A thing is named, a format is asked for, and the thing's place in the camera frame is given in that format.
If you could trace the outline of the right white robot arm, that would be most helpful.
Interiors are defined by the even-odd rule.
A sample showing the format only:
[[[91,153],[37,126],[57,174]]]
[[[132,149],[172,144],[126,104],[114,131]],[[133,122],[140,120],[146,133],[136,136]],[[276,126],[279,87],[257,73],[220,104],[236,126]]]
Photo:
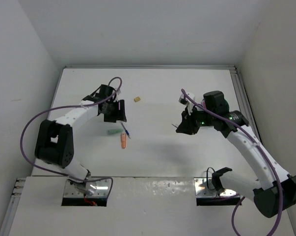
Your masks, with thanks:
[[[256,175],[250,180],[224,167],[214,171],[208,183],[214,191],[230,189],[254,202],[260,213],[271,218],[296,204],[296,175],[281,167],[256,138],[248,120],[240,111],[230,111],[221,91],[203,95],[201,103],[181,90],[179,103],[186,108],[176,133],[195,135],[201,127],[213,127],[244,157]]]

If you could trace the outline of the blue ballpoint pen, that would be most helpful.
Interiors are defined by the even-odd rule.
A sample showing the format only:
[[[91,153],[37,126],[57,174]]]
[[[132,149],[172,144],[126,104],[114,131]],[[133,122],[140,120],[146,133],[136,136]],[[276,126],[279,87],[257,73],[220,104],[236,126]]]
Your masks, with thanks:
[[[130,138],[131,138],[131,136],[130,136],[130,134],[129,134],[129,132],[128,132],[127,128],[125,127],[124,123],[123,123],[123,122],[121,122],[121,125],[122,125],[122,127],[123,127],[123,129],[124,129],[124,131],[125,131],[126,135],[127,135],[127,136],[128,136],[128,138],[130,139]]]

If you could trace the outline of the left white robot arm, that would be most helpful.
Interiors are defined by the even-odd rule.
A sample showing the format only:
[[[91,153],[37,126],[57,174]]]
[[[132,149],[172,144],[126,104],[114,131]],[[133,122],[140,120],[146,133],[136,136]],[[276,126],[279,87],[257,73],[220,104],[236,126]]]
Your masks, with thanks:
[[[65,115],[41,122],[35,157],[58,167],[75,182],[84,182],[89,170],[74,158],[74,133],[90,119],[103,115],[104,122],[126,122],[125,100],[109,85],[100,85],[94,92]]]

